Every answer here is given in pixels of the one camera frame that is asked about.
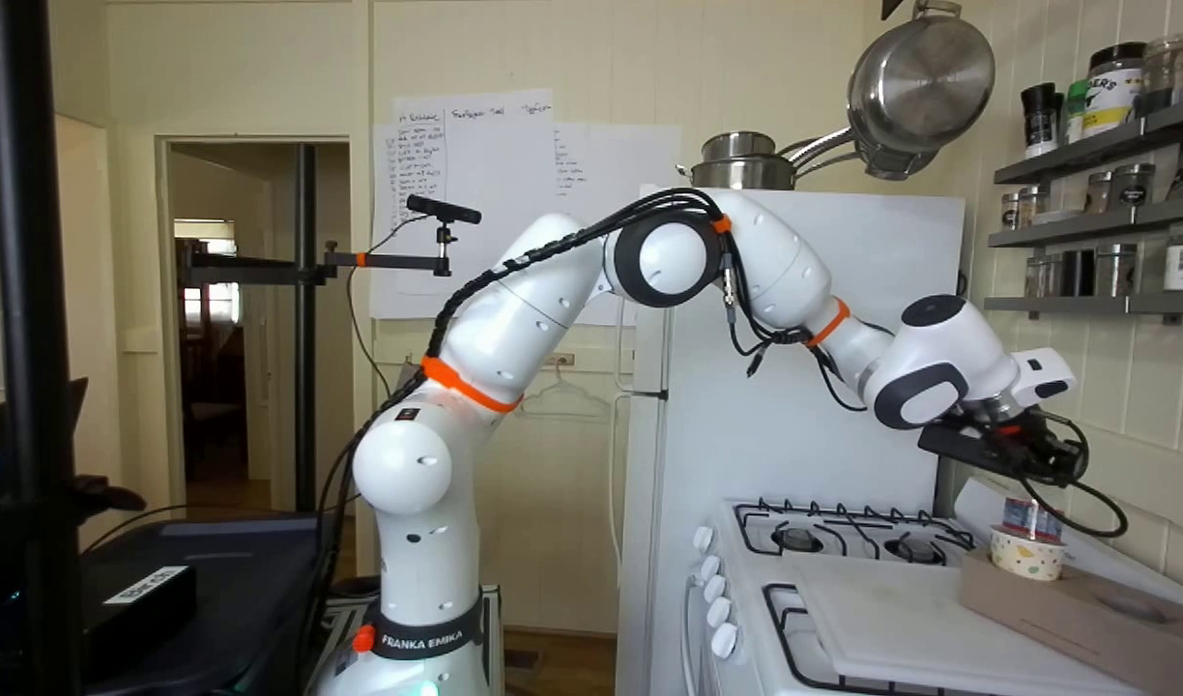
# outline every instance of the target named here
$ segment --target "shelf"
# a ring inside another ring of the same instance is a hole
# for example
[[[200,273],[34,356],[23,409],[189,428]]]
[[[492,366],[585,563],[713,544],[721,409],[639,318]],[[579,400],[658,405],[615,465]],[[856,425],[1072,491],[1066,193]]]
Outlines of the shelf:
[[[1063,239],[1085,239],[1085,235],[1122,235],[1122,231],[1146,231],[1162,228],[1170,222],[1183,222],[1183,200],[1158,200],[1131,209],[1108,209],[1095,217],[1072,217],[1054,224],[1030,224],[1011,231],[993,231],[990,246],[1034,246],[1034,242],[1063,242]]]
[[[1162,315],[1183,318],[1183,293],[1127,293],[1127,299],[987,299],[987,308],[1025,315]]]
[[[1180,138],[1183,138],[1183,103],[1150,111],[1144,120],[1126,120],[1126,124],[1115,124],[1108,132],[1099,132],[1090,138],[1078,138],[1072,148],[1002,165],[993,174],[993,183],[998,186],[1050,183],[1057,174],[1078,174],[1078,172],[1100,165],[1108,159],[1140,156],[1140,152],[1180,142]]]

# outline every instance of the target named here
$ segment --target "white stove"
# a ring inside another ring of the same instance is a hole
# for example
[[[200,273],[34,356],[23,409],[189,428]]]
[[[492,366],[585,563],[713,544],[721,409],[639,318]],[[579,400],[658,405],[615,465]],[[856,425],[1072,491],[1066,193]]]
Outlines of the white stove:
[[[1127,691],[961,612],[975,544],[923,509],[721,503],[684,592],[686,696]]]

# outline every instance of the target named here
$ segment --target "refrigerator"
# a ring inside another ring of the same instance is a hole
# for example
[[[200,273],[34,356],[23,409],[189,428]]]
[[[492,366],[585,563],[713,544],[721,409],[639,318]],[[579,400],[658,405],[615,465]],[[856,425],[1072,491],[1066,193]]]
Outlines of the refrigerator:
[[[792,224],[854,318],[895,330],[923,293],[950,293],[961,267],[957,197],[743,193]],[[635,330],[624,503],[618,561],[618,691],[679,696],[693,532],[726,498],[796,498],[931,509],[936,455],[825,393],[804,347],[747,362],[713,286],[679,308],[641,308]]]

